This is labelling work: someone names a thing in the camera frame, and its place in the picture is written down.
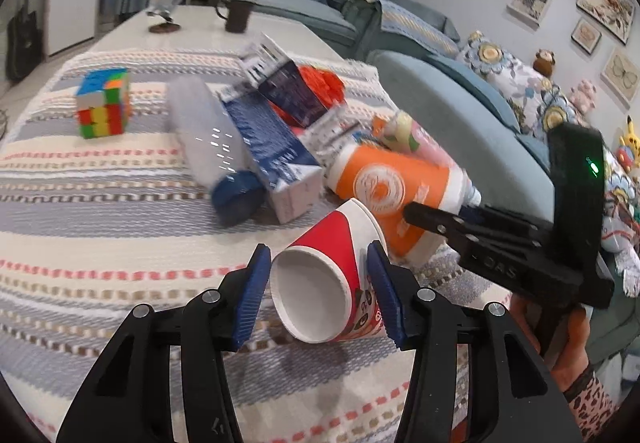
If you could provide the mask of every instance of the pikachu plush toy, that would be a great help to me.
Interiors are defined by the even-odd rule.
[[[634,133],[631,116],[626,117],[626,134],[620,136],[620,147],[616,151],[616,158],[627,173],[634,167],[640,167],[640,138]]]

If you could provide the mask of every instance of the orange and white cup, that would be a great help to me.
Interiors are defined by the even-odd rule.
[[[385,336],[367,277],[367,248],[385,238],[367,208],[350,199],[273,260],[271,297],[284,327],[310,344]]]
[[[458,165],[436,166],[356,143],[342,148],[326,180],[342,199],[363,203],[382,227],[389,251],[413,267],[425,264],[444,237],[408,224],[404,206],[415,201],[457,214],[469,183]]]

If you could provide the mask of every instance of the colorful puzzle cube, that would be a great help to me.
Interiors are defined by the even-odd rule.
[[[115,68],[89,73],[76,93],[76,109],[84,138],[122,134],[131,114],[127,70]]]

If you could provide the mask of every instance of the white table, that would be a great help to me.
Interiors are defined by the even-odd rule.
[[[149,26],[162,22],[162,19],[140,12],[100,39],[91,51],[127,48],[241,51],[258,40],[261,33],[265,33],[288,53],[342,60],[315,33],[295,20],[254,12],[249,18],[246,32],[228,33],[225,32],[225,21],[216,15],[216,9],[212,6],[178,6],[172,16],[182,26],[178,32],[162,35],[149,32]]]

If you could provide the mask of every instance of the pink plush toy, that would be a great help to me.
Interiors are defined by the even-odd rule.
[[[571,88],[569,101],[578,111],[586,115],[596,107],[596,86],[590,80],[582,80],[576,88]]]

